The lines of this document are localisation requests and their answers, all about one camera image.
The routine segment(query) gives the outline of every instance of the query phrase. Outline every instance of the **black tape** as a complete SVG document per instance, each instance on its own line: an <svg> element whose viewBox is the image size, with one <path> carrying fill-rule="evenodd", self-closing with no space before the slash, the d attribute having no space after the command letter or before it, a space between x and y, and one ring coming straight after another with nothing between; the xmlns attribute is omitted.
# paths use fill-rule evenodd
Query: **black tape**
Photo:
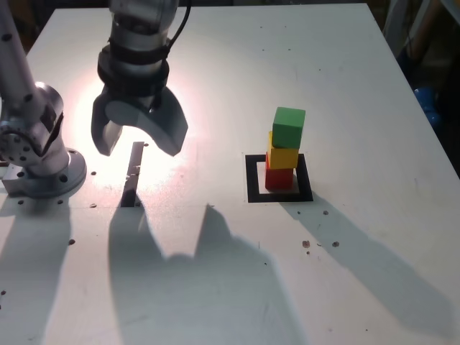
<svg viewBox="0 0 460 345"><path fill-rule="evenodd" d="M121 45L118 45L112 39L109 39L111 55L124 63L133 65L150 65L158 61L165 60L170 53L170 48L163 45L154 50L138 51L130 50Z"/></svg>
<svg viewBox="0 0 460 345"><path fill-rule="evenodd" d="M98 75L109 89L127 96L148 97L160 93L166 86L170 72L166 60L162 61L160 69L151 78L133 78L121 75L111 68L108 52L110 47L106 46L99 53Z"/></svg>
<svg viewBox="0 0 460 345"><path fill-rule="evenodd" d="M248 203L298 203L313 201L310 179L308 178L307 165L303 154L298 155L297 184L299 193L263 193L259 191L259 177L257 175L257 162L265 162L265 155L246 155L246 183Z"/></svg>
<svg viewBox="0 0 460 345"><path fill-rule="evenodd" d="M123 196L121 197L120 207L135 207L137 199L137 183L141 171L142 153L144 142L133 142L131 157L129 158L127 179L124 183Z"/></svg>

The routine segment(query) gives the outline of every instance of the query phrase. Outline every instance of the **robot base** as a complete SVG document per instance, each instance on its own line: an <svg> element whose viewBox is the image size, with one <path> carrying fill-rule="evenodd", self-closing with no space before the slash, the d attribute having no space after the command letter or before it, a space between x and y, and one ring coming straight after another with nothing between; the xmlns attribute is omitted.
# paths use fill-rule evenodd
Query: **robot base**
<svg viewBox="0 0 460 345"><path fill-rule="evenodd" d="M10 164L2 180L10 196L30 198L52 198L77 187L86 177L86 162L83 155L74 149L66 149L69 164L59 173L39 178L29 174L23 167Z"/></svg>

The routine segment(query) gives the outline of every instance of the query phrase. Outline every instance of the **blue object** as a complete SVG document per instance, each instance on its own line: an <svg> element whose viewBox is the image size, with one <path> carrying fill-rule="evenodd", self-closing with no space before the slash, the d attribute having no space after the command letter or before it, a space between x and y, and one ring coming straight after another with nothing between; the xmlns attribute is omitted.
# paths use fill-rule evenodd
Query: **blue object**
<svg viewBox="0 0 460 345"><path fill-rule="evenodd" d="M414 94L434 132L437 132L441 128L442 118L436 110L434 90L432 88L417 88L414 90Z"/></svg>

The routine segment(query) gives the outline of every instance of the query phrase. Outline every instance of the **yellow block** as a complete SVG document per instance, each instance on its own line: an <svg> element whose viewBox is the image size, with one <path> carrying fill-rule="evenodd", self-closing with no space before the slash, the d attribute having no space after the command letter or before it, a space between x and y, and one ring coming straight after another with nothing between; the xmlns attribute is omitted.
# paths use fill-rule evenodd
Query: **yellow block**
<svg viewBox="0 0 460 345"><path fill-rule="evenodd" d="M298 149L277 149L272 145L272 131L268 133L268 163L270 169L295 169L297 167Z"/></svg>

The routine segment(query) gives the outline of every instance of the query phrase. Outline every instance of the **green block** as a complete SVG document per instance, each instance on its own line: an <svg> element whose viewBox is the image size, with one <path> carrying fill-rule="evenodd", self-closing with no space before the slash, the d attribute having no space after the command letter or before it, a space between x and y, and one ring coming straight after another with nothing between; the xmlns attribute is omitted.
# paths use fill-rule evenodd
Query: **green block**
<svg viewBox="0 0 460 345"><path fill-rule="evenodd" d="M299 149L304 122L305 110L281 107L276 109L273 121L273 147Z"/></svg>

